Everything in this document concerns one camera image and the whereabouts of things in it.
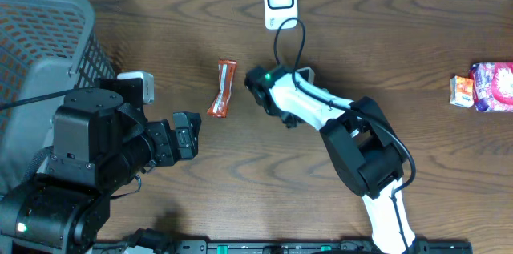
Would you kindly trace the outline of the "red-orange snack bar wrapper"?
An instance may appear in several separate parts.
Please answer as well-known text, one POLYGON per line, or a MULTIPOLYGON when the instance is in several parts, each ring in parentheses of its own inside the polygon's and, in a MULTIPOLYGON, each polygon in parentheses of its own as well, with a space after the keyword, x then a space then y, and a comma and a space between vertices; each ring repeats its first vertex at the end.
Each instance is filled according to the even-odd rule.
POLYGON ((217 118, 225 118, 227 116, 236 68, 237 61, 220 60, 218 62, 220 87, 217 96, 208 109, 209 115, 217 118))

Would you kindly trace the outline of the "orange white snack packet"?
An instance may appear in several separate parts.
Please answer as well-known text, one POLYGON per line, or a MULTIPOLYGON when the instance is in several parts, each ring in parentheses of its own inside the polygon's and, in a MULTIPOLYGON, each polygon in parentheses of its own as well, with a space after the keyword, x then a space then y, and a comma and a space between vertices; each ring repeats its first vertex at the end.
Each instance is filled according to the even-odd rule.
POLYGON ((450 104, 458 107, 472 107, 474 81, 455 75, 450 80, 450 104))

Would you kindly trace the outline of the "purple sanitary pad pack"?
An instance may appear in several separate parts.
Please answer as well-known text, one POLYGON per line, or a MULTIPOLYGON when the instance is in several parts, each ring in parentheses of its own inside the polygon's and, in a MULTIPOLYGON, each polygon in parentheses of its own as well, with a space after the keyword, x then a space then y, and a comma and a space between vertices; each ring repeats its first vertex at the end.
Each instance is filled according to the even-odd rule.
POLYGON ((475 63, 469 78, 477 111, 512 112, 512 62, 475 63))

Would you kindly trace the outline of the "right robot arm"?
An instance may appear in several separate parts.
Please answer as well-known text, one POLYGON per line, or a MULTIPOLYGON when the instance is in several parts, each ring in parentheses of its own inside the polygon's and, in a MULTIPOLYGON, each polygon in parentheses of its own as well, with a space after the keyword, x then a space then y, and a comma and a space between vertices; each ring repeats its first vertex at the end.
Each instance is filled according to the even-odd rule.
POLYGON ((412 253, 415 234, 402 201, 409 185, 403 165, 413 161, 411 154, 374 100, 337 97, 316 87, 314 77, 310 67, 256 67, 244 84, 256 103, 286 127, 307 123, 319 132, 338 177, 362 198, 378 250, 412 253))

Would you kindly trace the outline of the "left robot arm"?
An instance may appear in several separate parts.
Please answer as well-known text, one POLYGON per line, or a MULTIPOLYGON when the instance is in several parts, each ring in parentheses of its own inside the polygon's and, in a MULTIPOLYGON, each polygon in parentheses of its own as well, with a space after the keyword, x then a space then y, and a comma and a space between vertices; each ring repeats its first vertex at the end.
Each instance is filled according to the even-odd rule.
POLYGON ((114 91, 73 90, 55 112, 43 173, 1 201, 3 253, 85 253, 110 217, 118 190, 156 167, 198 154, 201 117, 176 112, 149 122, 114 91))

